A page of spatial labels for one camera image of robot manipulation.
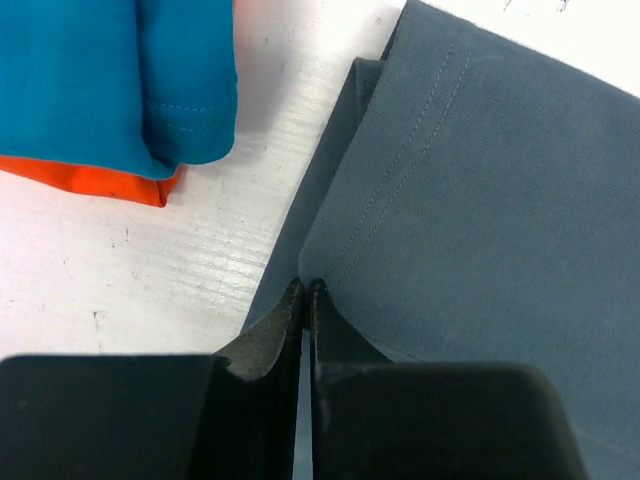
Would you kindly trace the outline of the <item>grey-blue t-shirt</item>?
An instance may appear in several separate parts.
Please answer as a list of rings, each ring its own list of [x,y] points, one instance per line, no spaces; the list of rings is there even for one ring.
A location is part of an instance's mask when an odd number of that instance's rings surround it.
[[[355,60],[247,316],[294,278],[398,360],[515,361],[639,475],[639,101],[419,1]]]

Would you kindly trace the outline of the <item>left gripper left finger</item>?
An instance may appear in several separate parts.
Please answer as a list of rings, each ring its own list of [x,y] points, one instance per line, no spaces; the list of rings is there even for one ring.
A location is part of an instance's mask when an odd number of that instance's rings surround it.
[[[290,478],[303,300],[212,354],[4,360],[2,477]]]

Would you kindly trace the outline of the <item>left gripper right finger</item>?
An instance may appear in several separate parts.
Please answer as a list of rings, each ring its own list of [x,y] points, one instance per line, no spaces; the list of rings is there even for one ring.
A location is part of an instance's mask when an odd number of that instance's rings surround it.
[[[317,479],[583,479],[559,397],[511,363],[395,363],[310,291]]]

